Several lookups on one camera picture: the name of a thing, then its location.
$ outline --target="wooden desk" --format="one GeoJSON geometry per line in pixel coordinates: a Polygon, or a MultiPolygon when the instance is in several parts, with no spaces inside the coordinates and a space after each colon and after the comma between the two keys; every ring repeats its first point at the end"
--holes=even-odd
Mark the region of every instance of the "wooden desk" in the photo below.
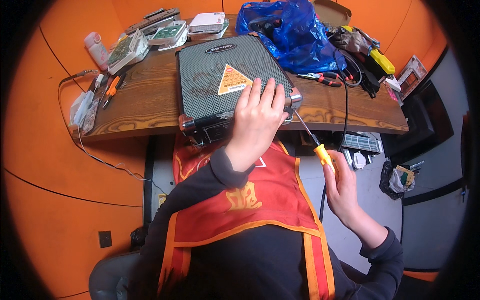
{"type": "MultiPolygon", "coordinates": [[[[230,26],[224,37],[236,36],[237,16],[227,15],[230,26]]],[[[187,42],[192,45],[199,42],[187,42]]],[[[299,113],[312,130],[343,130],[345,89],[288,74],[303,95],[299,113]]],[[[83,137],[97,140],[180,132],[178,126],[177,69],[175,50],[157,51],[152,47],[145,59],[135,64],[106,110],[99,108],[95,127],[83,137]]],[[[403,134],[408,125],[398,103],[382,86],[372,99],[361,87],[348,88],[348,130],[403,134]]],[[[294,120],[281,129],[301,130],[294,120]]],[[[73,133],[78,140],[77,132],[73,133]]]]}

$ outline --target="black sleeve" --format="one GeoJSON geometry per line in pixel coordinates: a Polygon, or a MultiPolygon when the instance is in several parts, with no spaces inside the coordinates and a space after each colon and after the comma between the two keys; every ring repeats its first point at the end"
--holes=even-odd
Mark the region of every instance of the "black sleeve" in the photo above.
{"type": "Polygon", "coordinates": [[[138,290],[150,289],[151,285],[156,284],[155,280],[158,281],[165,251],[168,222],[172,214],[209,199],[225,189],[243,187],[253,168],[254,166],[251,166],[245,172],[234,171],[225,154],[225,147],[221,147],[212,154],[208,164],[180,182],[167,195],[167,199],[157,210],[148,228],[145,245],[140,250],[140,258],[130,274],[130,299],[143,298],[138,290]]]}
{"type": "Polygon", "coordinates": [[[390,300],[394,297],[400,285],[403,274],[403,248],[388,228],[385,241],[373,250],[364,247],[360,255],[368,258],[372,264],[362,283],[356,283],[345,274],[340,261],[330,251],[333,275],[335,280],[336,299],[377,299],[390,300]]]}

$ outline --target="person's right hand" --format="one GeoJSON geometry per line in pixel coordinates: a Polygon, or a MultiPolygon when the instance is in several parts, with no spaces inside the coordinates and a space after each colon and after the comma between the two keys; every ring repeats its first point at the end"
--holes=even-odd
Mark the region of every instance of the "person's right hand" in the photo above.
{"type": "Polygon", "coordinates": [[[342,153],[327,150],[334,160],[337,179],[328,164],[323,165],[325,184],[327,188],[327,202],[330,210],[346,225],[355,217],[360,207],[357,202],[357,177],[342,153]]]}

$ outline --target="screwdriver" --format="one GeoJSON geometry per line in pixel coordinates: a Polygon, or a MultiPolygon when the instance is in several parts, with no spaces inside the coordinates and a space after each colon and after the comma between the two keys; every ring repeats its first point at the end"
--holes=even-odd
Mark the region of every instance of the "screwdriver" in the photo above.
{"type": "Polygon", "coordinates": [[[305,127],[305,130],[307,131],[308,135],[312,138],[313,142],[315,143],[315,149],[313,151],[317,154],[322,166],[324,164],[328,164],[332,168],[333,173],[335,174],[335,168],[333,167],[332,158],[328,155],[327,151],[325,150],[324,144],[321,144],[318,141],[317,136],[313,134],[310,131],[310,129],[308,129],[307,124],[305,124],[305,122],[302,120],[297,110],[294,109],[293,112],[295,113],[297,118],[299,118],[300,123],[303,125],[303,127],[305,127]]]}

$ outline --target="orange triangular sticker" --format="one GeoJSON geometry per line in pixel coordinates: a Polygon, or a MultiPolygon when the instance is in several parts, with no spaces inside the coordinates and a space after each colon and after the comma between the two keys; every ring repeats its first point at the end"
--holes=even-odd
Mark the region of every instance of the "orange triangular sticker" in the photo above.
{"type": "Polygon", "coordinates": [[[243,90],[247,85],[251,86],[252,84],[253,82],[245,75],[226,64],[225,70],[223,71],[222,81],[218,87],[218,94],[223,95],[243,90]]]}

